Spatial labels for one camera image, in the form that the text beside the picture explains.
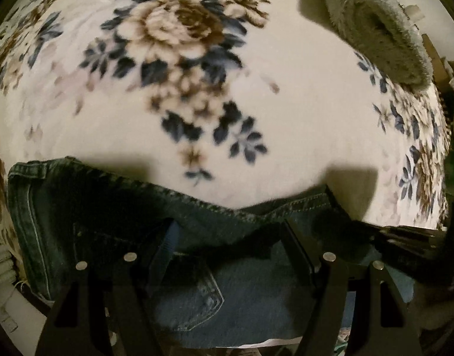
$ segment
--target metal rivet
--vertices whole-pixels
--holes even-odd
[[[372,263],[373,267],[376,268],[378,271],[381,271],[385,268],[385,264],[382,261],[374,261]]]
[[[325,253],[322,255],[322,258],[324,258],[328,263],[333,263],[337,257],[335,256],[334,253],[325,252]]]
[[[79,271],[83,271],[87,268],[87,266],[88,266],[88,263],[86,263],[86,261],[81,261],[76,264],[76,269]]]
[[[136,257],[137,257],[137,256],[136,256],[136,253],[130,252],[130,253],[125,254],[125,255],[123,256],[123,259],[124,259],[125,261],[127,261],[128,263],[131,263],[131,262],[133,262],[134,260],[136,260]]]

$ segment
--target fuzzy gray fabric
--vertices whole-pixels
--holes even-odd
[[[421,36],[397,0],[326,0],[339,34],[390,79],[415,90],[432,82]]]

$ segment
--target jeans pocket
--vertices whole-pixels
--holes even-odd
[[[150,299],[151,318],[162,330],[188,332],[213,317],[223,303],[204,259],[176,253]]]

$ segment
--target floral blanket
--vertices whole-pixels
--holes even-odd
[[[66,155],[232,208],[326,182],[352,218],[439,227],[435,87],[394,84],[302,4],[19,0],[0,27],[0,239],[21,259],[8,169]]]

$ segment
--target denim jeans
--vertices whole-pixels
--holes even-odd
[[[380,254],[347,231],[350,219],[326,186],[229,210],[157,185],[85,166],[77,159],[18,163],[7,200],[33,291],[54,300],[84,260],[100,272],[165,218],[181,226],[161,287],[145,301],[155,329],[183,347],[234,347],[295,338],[315,300],[300,285],[278,234],[292,218],[339,257],[361,264]],[[403,296],[413,282],[394,274]],[[344,326],[350,326],[349,294]]]

